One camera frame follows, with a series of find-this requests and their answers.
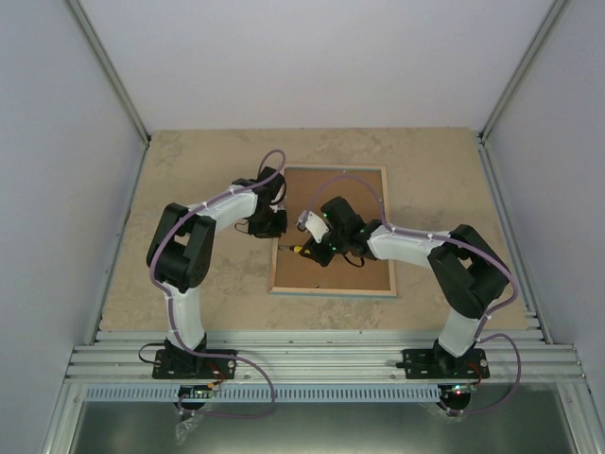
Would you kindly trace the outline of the teal picture frame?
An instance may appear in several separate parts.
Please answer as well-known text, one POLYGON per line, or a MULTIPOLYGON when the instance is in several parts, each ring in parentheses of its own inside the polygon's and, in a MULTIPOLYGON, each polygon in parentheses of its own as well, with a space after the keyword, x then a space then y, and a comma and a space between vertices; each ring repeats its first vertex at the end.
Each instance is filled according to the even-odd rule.
POLYGON ((279 244, 302 246, 310 237, 299 231, 296 220, 303 210, 314 213, 330 199, 344 198, 365 221, 380 218, 378 196, 389 209, 387 170, 369 165, 288 165, 287 232, 273 240, 269 291, 273 294, 394 298, 397 296, 395 266, 392 261, 367 260, 352 266, 337 255, 327 267, 292 251, 280 251, 279 244))

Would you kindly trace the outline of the yellow screwdriver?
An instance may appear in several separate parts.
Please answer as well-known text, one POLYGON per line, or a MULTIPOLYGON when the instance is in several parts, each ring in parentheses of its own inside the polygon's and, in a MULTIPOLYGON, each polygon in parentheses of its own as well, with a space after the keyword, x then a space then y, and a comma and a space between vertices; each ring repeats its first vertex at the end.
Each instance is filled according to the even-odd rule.
POLYGON ((279 244, 278 249, 280 251, 292 251, 294 253, 300 253, 303 250, 303 246, 279 244))

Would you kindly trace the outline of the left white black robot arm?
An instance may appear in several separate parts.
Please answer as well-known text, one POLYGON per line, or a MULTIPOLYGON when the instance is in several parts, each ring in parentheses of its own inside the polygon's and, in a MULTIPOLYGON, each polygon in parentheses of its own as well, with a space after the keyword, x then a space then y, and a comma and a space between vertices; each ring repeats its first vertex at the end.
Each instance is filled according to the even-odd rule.
POLYGON ((200 286, 212 260, 216 234, 243 222, 245 233, 273 239, 286 233, 280 206, 286 192, 279 169, 266 166, 253 180, 238 179, 223 193, 197 205, 170 203, 147 252, 152 284, 164 294, 167 342, 179 348, 175 367, 186 377, 206 369, 206 331, 200 315, 200 286))

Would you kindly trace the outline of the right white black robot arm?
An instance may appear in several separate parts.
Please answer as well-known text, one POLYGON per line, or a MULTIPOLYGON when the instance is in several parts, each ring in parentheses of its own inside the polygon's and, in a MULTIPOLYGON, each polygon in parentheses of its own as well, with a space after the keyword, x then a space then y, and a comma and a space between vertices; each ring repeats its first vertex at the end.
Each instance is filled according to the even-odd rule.
POLYGON ((336 255, 352 255, 364 264, 399 261, 431 270, 450 313, 434 343, 434 366, 445 377, 455 377, 468 366, 468 356, 490 306, 510 283, 502 260, 471 226, 451 232, 407 230, 382 219, 363 220, 342 197, 326 202, 317 215, 309 210, 297 219, 307 232, 300 255, 323 267, 336 255))

